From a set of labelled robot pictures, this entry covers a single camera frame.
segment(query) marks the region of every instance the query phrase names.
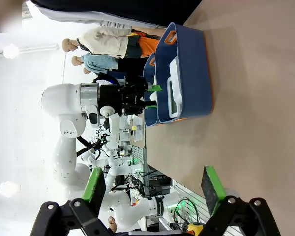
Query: white plastic basket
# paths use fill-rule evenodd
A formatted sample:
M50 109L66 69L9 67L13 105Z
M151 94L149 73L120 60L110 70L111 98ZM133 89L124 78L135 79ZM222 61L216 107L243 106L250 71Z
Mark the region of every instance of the white plastic basket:
M133 117L132 119L133 141L140 141L143 139L142 118Z

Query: table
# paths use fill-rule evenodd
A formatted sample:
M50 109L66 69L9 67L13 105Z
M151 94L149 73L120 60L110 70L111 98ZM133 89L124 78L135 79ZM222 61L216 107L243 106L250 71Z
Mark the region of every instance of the table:
M203 0L186 25L204 32L215 108L148 127L148 163L200 195L214 165L295 236L295 0Z

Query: cream sweater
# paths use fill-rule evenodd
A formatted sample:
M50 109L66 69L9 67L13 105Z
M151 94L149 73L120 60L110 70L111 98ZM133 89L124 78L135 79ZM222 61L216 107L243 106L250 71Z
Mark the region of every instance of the cream sweater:
M79 41L94 54L123 58L128 47L131 29L99 26L86 32Z

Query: yellow connector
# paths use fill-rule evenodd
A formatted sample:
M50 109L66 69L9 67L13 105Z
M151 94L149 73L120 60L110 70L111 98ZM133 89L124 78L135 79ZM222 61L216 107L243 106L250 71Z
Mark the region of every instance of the yellow connector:
M197 236L202 231L203 225L193 223L188 225L188 231L193 231L194 235Z

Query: robot logo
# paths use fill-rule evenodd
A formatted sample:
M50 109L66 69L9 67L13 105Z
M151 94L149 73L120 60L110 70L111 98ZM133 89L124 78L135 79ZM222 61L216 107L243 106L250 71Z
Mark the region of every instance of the robot logo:
M72 136L73 133L74 133L74 132L68 132L68 130L66 130L66 131L64 132L64 135L66 135L66 134L70 134L70 136Z

